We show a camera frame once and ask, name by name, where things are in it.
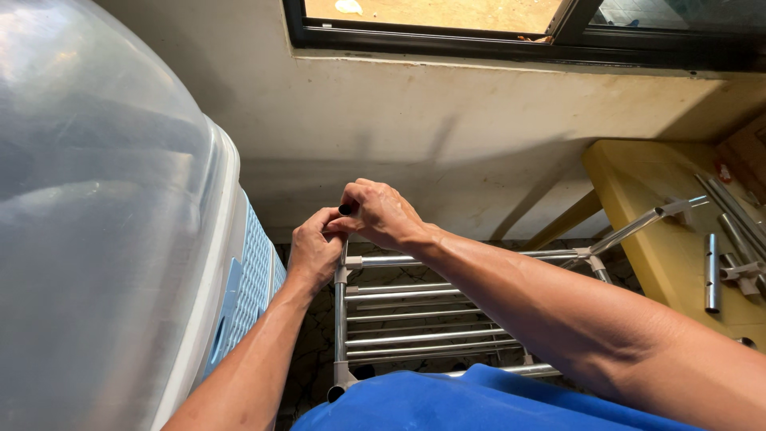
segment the plastic container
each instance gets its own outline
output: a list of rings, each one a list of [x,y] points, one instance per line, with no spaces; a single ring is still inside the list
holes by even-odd
[[[284,267],[143,42],[91,2],[0,10],[0,429],[158,429]]]

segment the yellow plastic table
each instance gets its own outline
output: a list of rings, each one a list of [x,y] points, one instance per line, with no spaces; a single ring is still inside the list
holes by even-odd
[[[600,140],[582,157],[594,191],[556,219],[546,233],[571,228],[572,223],[576,225],[602,206],[612,227],[618,229],[647,210],[664,205],[667,196],[690,199],[705,195],[694,174],[713,177],[714,159],[715,149],[705,144]],[[726,187],[753,220],[766,219],[742,198],[745,190],[736,180]],[[766,301],[760,295],[745,297],[739,288],[722,284],[721,313],[705,313],[705,235],[712,232],[719,237],[719,254],[736,255],[716,220],[722,213],[711,200],[692,210],[689,225],[681,225],[672,217],[661,219],[623,241],[622,246],[648,298],[727,337],[750,338],[763,351]],[[540,237],[533,240],[532,248],[545,241]]]

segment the concrete wall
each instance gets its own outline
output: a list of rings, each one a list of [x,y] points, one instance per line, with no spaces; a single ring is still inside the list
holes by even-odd
[[[766,101],[760,75],[292,52],[279,0],[98,2],[231,135],[275,242],[359,176],[452,232],[526,239],[591,189],[597,138],[716,140]]]

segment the blue clothing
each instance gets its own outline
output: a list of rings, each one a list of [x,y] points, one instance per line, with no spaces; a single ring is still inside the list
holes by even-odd
[[[363,380],[310,410],[293,431],[651,429],[694,426],[486,365],[461,377],[398,371]]]

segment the black window frame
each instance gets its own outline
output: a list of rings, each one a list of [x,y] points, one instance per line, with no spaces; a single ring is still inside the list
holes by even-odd
[[[766,71],[766,35],[589,25],[602,0],[563,0],[545,33],[443,28],[306,16],[283,0],[295,48],[422,54],[691,71]],[[552,41],[532,40],[551,36]]]

